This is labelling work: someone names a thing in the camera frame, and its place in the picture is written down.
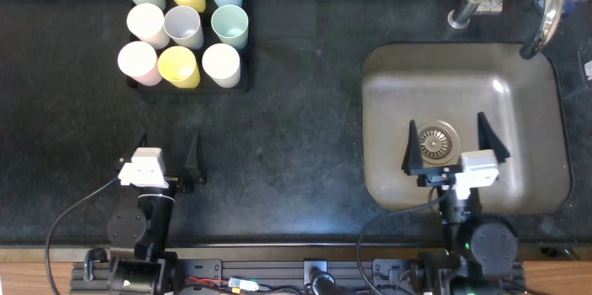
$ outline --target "drain strainer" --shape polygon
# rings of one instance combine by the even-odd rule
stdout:
[[[459,150],[459,137],[452,126],[441,120],[425,123],[417,130],[424,161],[443,164]]]

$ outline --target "chrome faucet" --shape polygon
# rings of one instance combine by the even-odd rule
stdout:
[[[459,7],[448,14],[449,24],[456,29],[462,29],[468,26],[470,17],[484,4],[485,0],[462,0]],[[559,26],[561,12],[563,10],[563,0],[545,0],[545,9],[543,11],[543,20],[540,27],[530,39],[520,48],[520,56],[524,59],[534,57],[541,51]]]

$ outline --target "stainless steel sink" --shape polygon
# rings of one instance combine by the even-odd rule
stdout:
[[[518,44],[391,44],[364,62],[366,188],[389,209],[427,201],[401,162],[415,119],[425,166],[456,164],[477,145],[484,111],[511,157],[499,180],[479,189],[488,212],[544,213],[569,195],[571,179],[555,74]]]

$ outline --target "faucet spout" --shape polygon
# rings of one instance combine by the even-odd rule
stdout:
[[[520,48],[520,56],[522,58],[530,59],[534,57],[547,45],[557,30],[557,27],[559,27],[562,11],[563,0],[545,0],[543,20],[540,27],[531,40]]]

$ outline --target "wooden floor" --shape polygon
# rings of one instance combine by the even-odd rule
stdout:
[[[68,294],[71,263],[52,264],[55,282]],[[531,290],[549,295],[592,295],[592,262],[526,262],[526,280]],[[44,263],[0,263],[0,295],[52,294]]]

